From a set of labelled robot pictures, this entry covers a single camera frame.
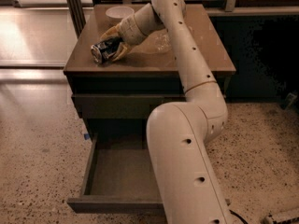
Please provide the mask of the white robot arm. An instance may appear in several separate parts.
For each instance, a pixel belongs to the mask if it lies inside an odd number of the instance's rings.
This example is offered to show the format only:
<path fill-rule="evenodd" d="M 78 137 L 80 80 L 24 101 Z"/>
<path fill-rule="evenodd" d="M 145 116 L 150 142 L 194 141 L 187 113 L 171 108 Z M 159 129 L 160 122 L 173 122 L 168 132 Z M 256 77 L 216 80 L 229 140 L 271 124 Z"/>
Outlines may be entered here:
<path fill-rule="evenodd" d="M 149 155 L 168 224 L 233 224 L 205 144 L 217 137 L 228 112 L 216 79 L 184 21 L 183 0 L 151 0 L 107 30 L 120 37 L 117 61 L 155 30 L 165 28 L 186 100 L 157 106 L 147 122 Z"/>

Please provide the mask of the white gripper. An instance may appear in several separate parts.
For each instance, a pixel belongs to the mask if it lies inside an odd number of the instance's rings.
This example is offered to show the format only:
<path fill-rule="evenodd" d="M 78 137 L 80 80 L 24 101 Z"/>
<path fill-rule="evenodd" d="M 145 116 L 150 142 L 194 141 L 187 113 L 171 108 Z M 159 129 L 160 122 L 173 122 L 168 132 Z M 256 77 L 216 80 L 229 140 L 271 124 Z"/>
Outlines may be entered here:
<path fill-rule="evenodd" d="M 116 62 L 126 56 L 133 45 L 141 44 L 150 34 L 162 30 L 164 24 L 156 14 L 151 4 L 146 4 L 133 15 L 123 19 L 120 24 L 110 27 L 100 36 L 100 41 L 108 40 L 112 37 L 121 37 L 124 42 L 120 42 L 116 53 L 111 61 Z"/>

